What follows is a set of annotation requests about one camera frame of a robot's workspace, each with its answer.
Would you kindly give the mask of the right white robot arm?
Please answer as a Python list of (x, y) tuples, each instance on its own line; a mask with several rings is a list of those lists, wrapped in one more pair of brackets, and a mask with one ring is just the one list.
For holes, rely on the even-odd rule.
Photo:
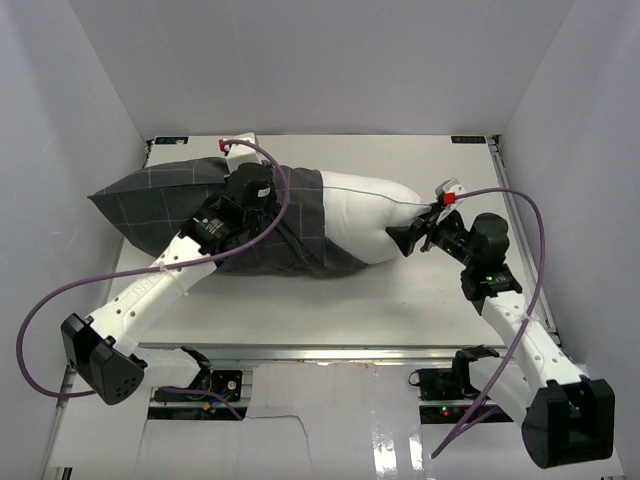
[(527, 312), (522, 287), (506, 263), (507, 221), (483, 213), (466, 229), (458, 213), (442, 221), (424, 214), (387, 233), (405, 256), (424, 240), (459, 261), (465, 298), (508, 348), (504, 355), (488, 347), (458, 351), (453, 390), (466, 399), (492, 400), (519, 427), (541, 469), (610, 458), (614, 392), (607, 381), (590, 379)]

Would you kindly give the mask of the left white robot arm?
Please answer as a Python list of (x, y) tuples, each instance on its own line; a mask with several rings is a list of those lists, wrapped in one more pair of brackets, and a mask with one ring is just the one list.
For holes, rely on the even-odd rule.
[(151, 326), (196, 283), (216, 271), (224, 253), (265, 234), (282, 216), (271, 168), (244, 163), (208, 198), (152, 265), (112, 301), (61, 325), (69, 365), (108, 405), (141, 386), (179, 388), (199, 399), (211, 387), (209, 360), (191, 347), (147, 349)]

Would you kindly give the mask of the white pillow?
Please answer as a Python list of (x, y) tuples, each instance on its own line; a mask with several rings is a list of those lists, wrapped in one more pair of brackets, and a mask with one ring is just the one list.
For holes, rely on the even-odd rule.
[(321, 173), (324, 231), (334, 244), (367, 265), (400, 255), (388, 227), (404, 227), (430, 210), (412, 189), (394, 181)]

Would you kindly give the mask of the dark grey checked pillowcase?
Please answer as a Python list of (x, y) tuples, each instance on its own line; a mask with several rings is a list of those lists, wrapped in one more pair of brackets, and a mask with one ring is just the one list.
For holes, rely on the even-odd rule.
[[(290, 186), (284, 219), (266, 239), (224, 261), (219, 270), (231, 275), (334, 277), (366, 269), (325, 232), (320, 172), (287, 166), (283, 170)], [(227, 175), (221, 158), (165, 163), (131, 173), (89, 199), (134, 247), (157, 258), (205, 200), (224, 192)]]

